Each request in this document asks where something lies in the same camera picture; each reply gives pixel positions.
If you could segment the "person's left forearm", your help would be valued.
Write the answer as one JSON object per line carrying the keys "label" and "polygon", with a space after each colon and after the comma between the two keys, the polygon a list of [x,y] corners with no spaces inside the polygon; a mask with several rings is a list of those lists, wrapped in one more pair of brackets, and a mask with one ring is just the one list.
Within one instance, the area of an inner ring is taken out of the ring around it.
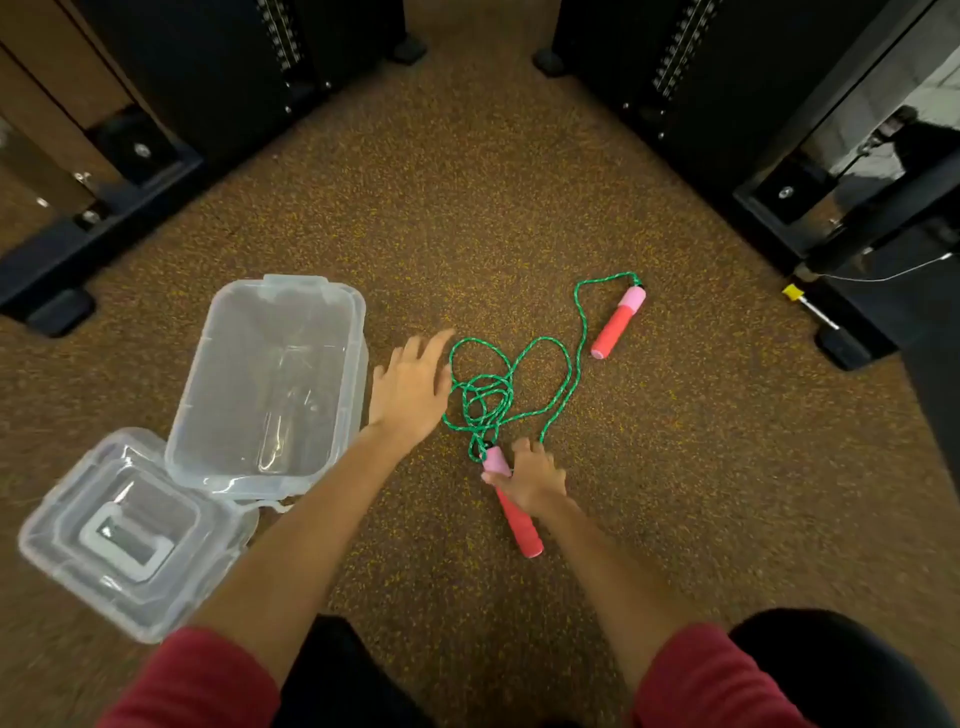
{"label": "person's left forearm", "polygon": [[281,687],[363,519],[417,443],[403,427],[365,427],[238,560],[190,625],[245,650]]}

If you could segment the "black gym weight machine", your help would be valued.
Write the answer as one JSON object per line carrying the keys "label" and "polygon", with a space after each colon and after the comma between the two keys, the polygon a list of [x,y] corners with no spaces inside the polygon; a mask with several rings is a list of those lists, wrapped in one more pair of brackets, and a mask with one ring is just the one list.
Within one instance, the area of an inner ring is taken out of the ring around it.
{"label": "black gym weight machine", "polygon": [[87,282],[381,61],[404,0],[0,0],[0,317],[71,333]]}
{"label": "black gym weight machine", "polygon": [[756,224],[840,367],[959,358],[960,0],[560,0],[532,63]]}

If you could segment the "person's right forearm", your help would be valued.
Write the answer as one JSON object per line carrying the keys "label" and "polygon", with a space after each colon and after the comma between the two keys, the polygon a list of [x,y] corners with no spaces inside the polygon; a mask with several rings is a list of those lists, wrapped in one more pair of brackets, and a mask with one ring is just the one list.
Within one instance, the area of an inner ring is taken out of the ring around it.
{"label": "person's right forearm", "polygon": [[581,585],[629,689],[637,688],[671,638],[702,615],[655,564],[614,543],[567,495],[538,497],[536,516]]}

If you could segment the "red shirt sleeve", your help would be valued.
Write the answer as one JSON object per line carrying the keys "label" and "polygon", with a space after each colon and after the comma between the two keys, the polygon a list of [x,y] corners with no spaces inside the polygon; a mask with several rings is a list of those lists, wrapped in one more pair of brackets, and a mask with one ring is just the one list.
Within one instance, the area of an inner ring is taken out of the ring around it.
{"label": "red shirt sleeve", "polygon": [[95,728],[270,728],[281,689],[243,647],[180,628],[144,664]]}
{"label": "red shirt sleeve", "polygon": [[631,728],[815,728],[753,658],[710,623],[670,637],[639,681]]}

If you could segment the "clear plastic box lid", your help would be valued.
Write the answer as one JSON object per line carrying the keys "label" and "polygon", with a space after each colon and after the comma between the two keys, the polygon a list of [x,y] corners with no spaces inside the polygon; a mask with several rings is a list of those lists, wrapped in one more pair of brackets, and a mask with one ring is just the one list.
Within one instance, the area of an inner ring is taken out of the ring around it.
{"label": "clear plastic box lid", "polygon": [[259,522],[258,511],[177,485],[165,447],[144,428],[108,434],[44,496],[17,539],[30,564],[145,645],[189,619]]}

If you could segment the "person's left leg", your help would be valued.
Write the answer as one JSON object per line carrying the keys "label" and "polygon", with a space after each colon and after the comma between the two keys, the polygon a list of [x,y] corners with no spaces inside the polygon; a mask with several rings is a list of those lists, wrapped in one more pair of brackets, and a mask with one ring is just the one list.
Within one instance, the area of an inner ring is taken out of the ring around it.
{"label": "person's left leg", "polygon": [[319,614],[281,689],[270,728],[437,728],[373,659],[354,627]]}

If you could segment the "person's right hand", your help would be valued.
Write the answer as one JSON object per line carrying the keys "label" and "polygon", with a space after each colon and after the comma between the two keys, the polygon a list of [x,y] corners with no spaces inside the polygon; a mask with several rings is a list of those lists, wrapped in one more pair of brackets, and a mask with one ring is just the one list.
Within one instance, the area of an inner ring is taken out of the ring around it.
{"label": "person's right hand", "polygon": [[517,507],[534,518],[549,518],[560,504],[569,505],[567,473],[555,462],[553,453],[538,440],[519,438],[512,445],[510,476],[518,482],[515,495],[506,495]]}

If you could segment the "clear plastic storage box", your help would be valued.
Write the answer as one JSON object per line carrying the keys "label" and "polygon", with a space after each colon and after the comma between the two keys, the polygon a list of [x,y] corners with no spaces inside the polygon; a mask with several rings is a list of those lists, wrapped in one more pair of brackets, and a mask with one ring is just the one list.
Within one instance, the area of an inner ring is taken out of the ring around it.
{"label": "clear plastic storage box", "polygon": [[304,495],[359,431],[365,316],[358,290],[319,275],[224,285],[167,439],[174,482],[234,502]]}

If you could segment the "yellow-capped metal selector pin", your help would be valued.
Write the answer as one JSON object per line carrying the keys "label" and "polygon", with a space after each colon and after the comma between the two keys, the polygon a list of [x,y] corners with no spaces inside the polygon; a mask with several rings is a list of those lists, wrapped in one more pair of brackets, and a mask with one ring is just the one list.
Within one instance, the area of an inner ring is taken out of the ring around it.
{"label": "yellow-capped metal selector pin", "polygon": [[812,314],[819,322],[826,326],[828,329],[839,332],[842,327],[833,319],[831,319],[823,310],[821,310],[811,299],[807,296],[806,292],[802,290],[799,286],[794,283],[787,284],[782,290],[781,294],[786,297],[786,299],[791,303],[800,304],[805,308],[810,314]]}

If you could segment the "person's left hand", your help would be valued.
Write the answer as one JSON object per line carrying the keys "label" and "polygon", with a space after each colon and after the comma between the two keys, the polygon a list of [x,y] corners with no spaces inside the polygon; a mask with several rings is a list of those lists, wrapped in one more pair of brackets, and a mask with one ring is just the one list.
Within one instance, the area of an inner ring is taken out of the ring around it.
{"label": "person's left hand", "polygon": [[451,371],[443,354],[454,335],[453,328],[424,338],[422,375],[402,374],[402,348],[391,354],[384,389],[371,389],[367,429],[387,443],[392,451],[407,455],[433,432],[447,412],[450,399],[436,399],[438,371]]}

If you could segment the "person's right leg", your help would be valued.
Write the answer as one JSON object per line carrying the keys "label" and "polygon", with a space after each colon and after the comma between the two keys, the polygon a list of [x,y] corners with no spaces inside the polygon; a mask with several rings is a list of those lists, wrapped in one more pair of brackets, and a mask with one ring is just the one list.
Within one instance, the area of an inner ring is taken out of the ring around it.
{"label": "person's right leg", "polygon": [[911,661],[844,614],[774,608],[728,636],[818,728],[960,728]]}

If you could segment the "person's leg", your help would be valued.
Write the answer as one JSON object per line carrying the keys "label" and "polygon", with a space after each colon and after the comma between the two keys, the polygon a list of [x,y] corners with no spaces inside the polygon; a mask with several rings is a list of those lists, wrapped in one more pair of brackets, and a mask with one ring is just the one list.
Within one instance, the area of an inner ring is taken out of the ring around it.
{"label": "person's leg", "polygon": [[437,728],[373,659],[354,627],[319,614],[281,689],[270,728]]}
{"label": "person's leg", "polygon": [[960,728],[911,661],[844,614],[774,608],[728,636],[818,728]]}

